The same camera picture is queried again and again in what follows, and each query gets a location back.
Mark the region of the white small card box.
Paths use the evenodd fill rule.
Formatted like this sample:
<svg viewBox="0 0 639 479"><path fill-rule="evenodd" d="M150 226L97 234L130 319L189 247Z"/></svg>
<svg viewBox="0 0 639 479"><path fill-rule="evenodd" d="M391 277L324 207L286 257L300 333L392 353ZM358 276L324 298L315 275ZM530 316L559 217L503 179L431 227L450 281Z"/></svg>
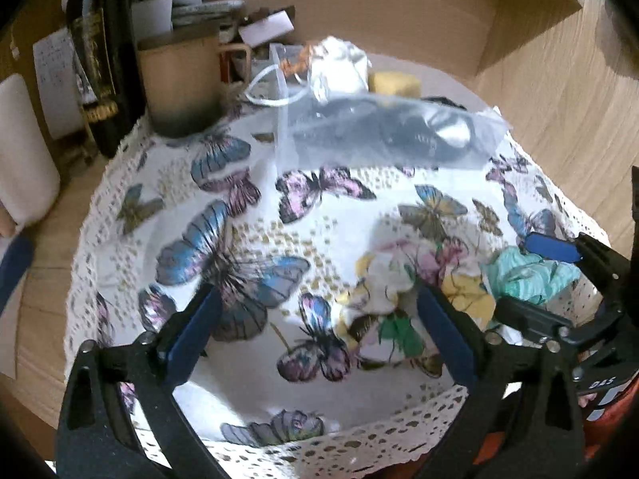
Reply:
<svg viewBox="0 0 639 479"><path fill-rule="evenodd" d="M252 24L240 26L238 33L244 44L247 44L248 47L256 48L286 36L294 30L294 22L288 13L285 10L280 10Z"/></svg>

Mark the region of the black elastic hair band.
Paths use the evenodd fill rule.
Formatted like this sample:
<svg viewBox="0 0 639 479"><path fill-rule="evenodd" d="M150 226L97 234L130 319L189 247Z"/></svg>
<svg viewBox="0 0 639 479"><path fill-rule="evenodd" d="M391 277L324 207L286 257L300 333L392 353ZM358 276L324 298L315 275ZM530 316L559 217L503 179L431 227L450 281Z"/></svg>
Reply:
<svg viewBox="0 0 639 479"><path fill-rule="evenodd" d="M368 126L365 138L375 147L434 158L463 154L476 138L476 128L467 115L440 107L379 106Z"/></svg>

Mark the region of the clear plastic storage box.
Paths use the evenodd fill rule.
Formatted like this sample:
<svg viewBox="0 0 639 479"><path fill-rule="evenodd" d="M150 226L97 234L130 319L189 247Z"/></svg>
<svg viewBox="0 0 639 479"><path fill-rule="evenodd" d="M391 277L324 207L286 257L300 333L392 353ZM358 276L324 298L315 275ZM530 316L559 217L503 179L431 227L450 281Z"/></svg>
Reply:
<svg viewBox="0 0 639 479"><path fill-rule="evenodd" d="M496 111L444 99L374 92L365 51L327 37L303 48L274 44L244 92L277 110L277 170L319 168L480 169L509 125Z"/></svg>

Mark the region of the butterfly lace tablecloth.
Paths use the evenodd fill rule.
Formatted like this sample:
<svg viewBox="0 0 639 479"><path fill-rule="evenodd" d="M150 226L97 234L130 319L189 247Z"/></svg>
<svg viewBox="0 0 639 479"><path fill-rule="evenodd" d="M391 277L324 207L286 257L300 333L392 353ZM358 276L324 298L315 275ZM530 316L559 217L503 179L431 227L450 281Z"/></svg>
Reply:
<svg viewBox="0 0 639 479"><path fill-rule="evenodd" d="M199 284L219 283L228 315L175 391L198 437L236 478L361 478L425 455L467 395L439 356L357 366L333 302L362 255L456 237L482 273L528 232L607 234L511 137L476 171L280 175L275 121L246 110L180 141L134 127L81 227L64 348L73 358L90 338L113 347L158 332ZM581 276L543 307L582 323L596 300Z"/></svg>

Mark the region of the floral patterned cloth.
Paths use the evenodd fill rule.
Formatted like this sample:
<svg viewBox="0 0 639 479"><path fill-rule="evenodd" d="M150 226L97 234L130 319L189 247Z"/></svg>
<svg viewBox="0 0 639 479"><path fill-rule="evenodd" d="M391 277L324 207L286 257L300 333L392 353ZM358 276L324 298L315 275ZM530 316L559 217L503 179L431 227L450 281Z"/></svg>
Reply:
<svg viewBox="0 0 639 479"><path fill-rule="evenodd" d="M425 284L440 289L480 329L492 319L496 301L464 241L387 243L356 261L355 284L333 302L333 330L360 369L437 363L438 349L417 314L417 292Z"/></svg>

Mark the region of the dark wine bottle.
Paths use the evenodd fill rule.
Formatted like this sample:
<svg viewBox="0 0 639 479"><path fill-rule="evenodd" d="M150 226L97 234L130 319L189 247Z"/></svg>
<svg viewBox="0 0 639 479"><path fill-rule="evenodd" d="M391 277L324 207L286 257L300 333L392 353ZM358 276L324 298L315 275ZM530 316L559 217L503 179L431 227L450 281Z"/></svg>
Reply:
<svg viewBox="0 0 639 479"><path fill-rule="evenodd" d="M82 93L85 120L99 152L114 158L146 108L131 0L68 0L66 21L89 84Z"/></svg>

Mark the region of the white paper sheet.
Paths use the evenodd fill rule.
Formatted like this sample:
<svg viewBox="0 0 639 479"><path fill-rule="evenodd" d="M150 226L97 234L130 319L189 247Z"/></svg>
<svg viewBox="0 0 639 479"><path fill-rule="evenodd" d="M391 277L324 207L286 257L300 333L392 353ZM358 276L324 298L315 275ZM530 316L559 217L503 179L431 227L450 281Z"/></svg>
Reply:
<svg viewBox="0 0 639 479"><path fill-rule="evenodd" d="M83 129L78 104L73 48L66 28L32 46L39 99L50 136L57 141Z"/></svg>

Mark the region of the stack of newspapers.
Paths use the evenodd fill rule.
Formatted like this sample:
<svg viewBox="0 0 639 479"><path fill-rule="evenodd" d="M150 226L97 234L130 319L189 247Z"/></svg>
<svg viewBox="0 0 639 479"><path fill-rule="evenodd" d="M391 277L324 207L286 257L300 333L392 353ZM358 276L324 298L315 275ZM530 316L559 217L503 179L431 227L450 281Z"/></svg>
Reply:
<svg viewBox="0 0 639 479"><path fill-rule="evenodd" d="M229 44L244 14L242 0L132 0L133 33L137 42L176 28L212 23L219 27L221 44Z"/></svg>

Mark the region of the yellow heart sponge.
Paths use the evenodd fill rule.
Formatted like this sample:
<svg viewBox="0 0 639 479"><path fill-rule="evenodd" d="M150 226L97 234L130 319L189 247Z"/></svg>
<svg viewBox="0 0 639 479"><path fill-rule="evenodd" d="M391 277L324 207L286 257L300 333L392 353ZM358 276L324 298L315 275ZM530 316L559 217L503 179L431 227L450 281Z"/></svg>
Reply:
<svg viewBox="0 0 639 479"><path fill-rule="evenodd" d="M410 73L395 70L374 71L368 76L368 86L371 93L380 95L408 99L419 99L421 96L421 81Z"/></svg>

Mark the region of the green striped knit cloth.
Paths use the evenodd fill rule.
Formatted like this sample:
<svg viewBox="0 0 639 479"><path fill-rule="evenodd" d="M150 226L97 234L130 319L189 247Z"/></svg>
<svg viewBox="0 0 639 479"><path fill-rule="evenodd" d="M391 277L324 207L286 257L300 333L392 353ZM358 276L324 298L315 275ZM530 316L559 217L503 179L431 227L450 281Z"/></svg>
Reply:
<svg viewBox="0 0 639 479"><path fill-rule="evenodd" d="M481 269L495 299L511 297L536 306L581 278L574 264L523 253L518 247L505 247Z"/></svg>

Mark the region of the beige mug with lid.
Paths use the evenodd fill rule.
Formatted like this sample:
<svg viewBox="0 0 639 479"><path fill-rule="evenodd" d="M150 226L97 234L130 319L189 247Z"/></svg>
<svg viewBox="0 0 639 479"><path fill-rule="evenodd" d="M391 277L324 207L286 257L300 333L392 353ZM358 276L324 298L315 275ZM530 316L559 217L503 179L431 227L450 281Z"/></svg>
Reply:
<svg viewBox="0 0 639 479"><path fill-rule="evenodd" d="M238 54L251 69L247 44L221 44L219 25L201 23L146 38L137 45L147 108L154 131L180 139L209 128L224 115L226 55Z"/></svg>

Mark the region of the white cylindrical candle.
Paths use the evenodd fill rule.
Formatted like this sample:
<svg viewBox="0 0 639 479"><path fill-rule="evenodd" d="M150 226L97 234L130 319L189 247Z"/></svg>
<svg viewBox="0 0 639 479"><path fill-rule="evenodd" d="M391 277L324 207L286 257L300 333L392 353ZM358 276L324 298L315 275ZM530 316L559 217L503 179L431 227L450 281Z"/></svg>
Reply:
<svg viewBox="0 0 639 479"><path fill-rule="evenodd" d="M0 105L1 203L12 220L25 227L47 215L61 177L18 73L1 82Z"/></svg>

